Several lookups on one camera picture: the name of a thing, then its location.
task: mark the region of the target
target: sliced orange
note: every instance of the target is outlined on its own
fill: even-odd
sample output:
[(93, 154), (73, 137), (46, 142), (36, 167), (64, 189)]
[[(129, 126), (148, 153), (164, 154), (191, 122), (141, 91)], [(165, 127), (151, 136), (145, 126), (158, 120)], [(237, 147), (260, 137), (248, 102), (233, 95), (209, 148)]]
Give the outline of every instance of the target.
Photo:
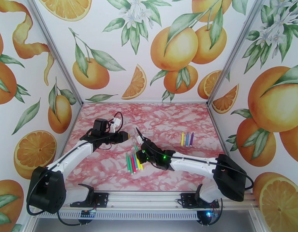
[(224, 114), (228, 112), (234, 105), (237, 94), (238, 94), (239, 84), (233, 87), (227, 94), (223, 97), (218, 98), (212, 102), (212, 107), (219, 114)]
[(220, 74), (221, 74), (221, 70), (216, 70), (206, 75), (205, 81), (204, 81), (204, 94), (206, 96), (209, 97), (209, 95), (211, 94)]
[(298, 231), (298, 186), (284, 176), (270, 179), (261, 190), (260, 210), (272, 232)]
[(53, 162), (57, 142), (47, 131), (33, 131), (25, 135), (17, 144), (14, 164), (20, 176), (31, 179), (38, 166), (45, 167)]
[(137, 64), (132, 81), (124, 94), (122, 95), (121, 99), (129, 100), (135, 97), (138, 97), (142, 92), (145, 90), (147, 85), (147, 77), (144, 70), (141, 68), (140, 65)]
[(56, 17), (66, 21), (84, 18), (92, 0), (40, 0), (41, 4)]

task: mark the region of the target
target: black cable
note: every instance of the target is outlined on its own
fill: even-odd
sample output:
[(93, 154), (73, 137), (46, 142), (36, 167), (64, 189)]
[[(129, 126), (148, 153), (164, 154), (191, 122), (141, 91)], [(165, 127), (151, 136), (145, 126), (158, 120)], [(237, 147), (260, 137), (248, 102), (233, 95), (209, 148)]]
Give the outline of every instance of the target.
[(99, 150), (110, 150), (112, 148), (112, 144), (110, 144), (110, 147), (107, 149), (103, 149), (103, 148), (98, 148)]
[[(146, 139), (148, 139), (148, 138), (143, 137), (143, 139), (145, 140), (144, 143), (145, 143), (151, 150), (155, 151), (155, 152), (158, 153), (158, 154), (161, 154), (161, 155), (165, 156), (165, 154), (156, 151), (156, 150), (153, 149), (150, 145), (147, 144)], [(251, 186), (246, 187), (245, 190), (252, 189), (253, 186), (254, 186), (254, 182), (253, 182), (253, 180), (251, 179), (250, 176), (248, 176), (247, 174), (245, 174), (245, 173), (243, 173), (243, 172), (241, 172), (241, 171), (239, 171), (239, 170), (236, 170), (236, 169), (234, 169), (234, 168), (232, 168), (232, 167), (225, 166), (225, 165), (218, 164), (218, 163), (213, 163), (213, 162), (206, 162), (206, 161), (204, 161), (204, 160), (199, 160), (199, 159), (192, 159), (192, 158), (185, 158), (185, 157), (177, 157), (177, 156), (172, 156), (171, 158), (173, 158), (173, 159), (185, 159), (185, 160), (190, 160), (190, 161), (195, 161), (195, 162), (201, 162), (201, 163), (204, 163), (204, 164), (212, 164), (212, 165), (216, 165), (216, 166), (220, 166), (220, 167), (224, 167), (224, 168), (231, 169), (231, 170), (233, 170), (233, 171), (235, 171), (235, 172), (238, 172), (238, 173), (240, 173), (241, 175), (245, 176), (245, 177), (251, 182)]]
[(61, 217), (60, 217), (60, 215), (59, 215), (59, 212), (57, 212), (57, 215), (58, 215), (58, 219), (59, 219), (59, 221), (60, 221), (62, 224), (64, 224), (64, 225), (67, 225), (67, 226), (79, 226), (79, 225), (81, 225), (81, 223), (77, 223), (77, 224), (68, 224), (68, 223), (62, 221), (62, 219), (61, 219)]
[(219, 216), (218, 216), (218, 218), (214, 222), (209, 223), (208, 225), (213, 225), (213, 224), (217, 223), (217, 221), (220, 219), (220, 217), (222, 215), (222, 211), (223, 211), (223, 200), (222, 200), (222, 198), (220, 198), (220, 200), (221, 200), (221, 210), (220, 210)]

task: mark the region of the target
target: purple marker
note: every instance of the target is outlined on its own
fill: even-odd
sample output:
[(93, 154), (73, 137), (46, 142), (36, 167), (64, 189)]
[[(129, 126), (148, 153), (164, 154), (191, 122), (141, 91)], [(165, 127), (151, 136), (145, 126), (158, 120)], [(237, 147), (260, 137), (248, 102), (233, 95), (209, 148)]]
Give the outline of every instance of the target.
[(192, 135), (191, 135), (190, 146), (192, 146), (193, 144), (193, 137), (194, 137), (194, 132), (192, 132)]

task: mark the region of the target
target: marker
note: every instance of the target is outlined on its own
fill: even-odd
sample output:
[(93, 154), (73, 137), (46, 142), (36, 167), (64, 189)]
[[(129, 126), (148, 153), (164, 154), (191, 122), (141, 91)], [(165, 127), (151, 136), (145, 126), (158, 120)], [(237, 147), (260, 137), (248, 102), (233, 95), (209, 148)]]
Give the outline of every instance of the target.
[(181, 144), (180, 144), (181, 146), (183, 146), (183, 138), (184, 138), (184, 135), (185, 135), (185, 134), (182, 132), (182, 133), (181, 133)]
[(132, 162), (132, 167), (133, 167), (133, 173), (136, 173), (136, 168), (135, 168), (135, 163), (134, 163), (133, 155), (131, 155), (131, 162)]
[(134, 159), (135, 168), (137, 170), (139, 168), (138, 168), (138, 165), (137, 165), (136, 154), (133, 154), (133, 159)]
[(193, 137), (194, 137), (194, 132), (192, 132), (192, 135), (191, 135), (190, 146), (192, 146), (193, 144)]
[(127, 170), (128, 170), (128, 172), (131, 172), (130, 163), (129, 163), (129, 161), (128, 161), (128, 156), (127, 156), (127, 154), (125, 154), (125, 157), (126, 157), (126, 159), (127, 159)]
[(187, 133), (187, 136), (185, 138), (185, 146), (189, 146), (189, 133)]
[(134, 174), (134, 170), (133, 170), (133, 165), (132, 165), (132, 160), (131, 160), (131, 156), (128, 156), (128, 163), (130, 165), (130, 169), (131, 169), (131, 174)]

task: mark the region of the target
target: wall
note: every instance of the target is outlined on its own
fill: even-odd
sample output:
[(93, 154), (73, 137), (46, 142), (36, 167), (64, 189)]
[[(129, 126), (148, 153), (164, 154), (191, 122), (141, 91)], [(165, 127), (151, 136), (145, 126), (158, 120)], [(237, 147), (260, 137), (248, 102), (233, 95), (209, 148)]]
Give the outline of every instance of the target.
[(271, 231), (298, 231), (298, 0), (266, 0), (250, 30), (210, 108)]
[(198, 86), (223, 68), (254, 2), (32, 1), (85, 102), (206, 101), (212, 82), (205, 94)]
[(27, 222), (31, 173), (61, 154), (80, 109), (44, 43), (23, 0), (0, 0), (0, 232)]

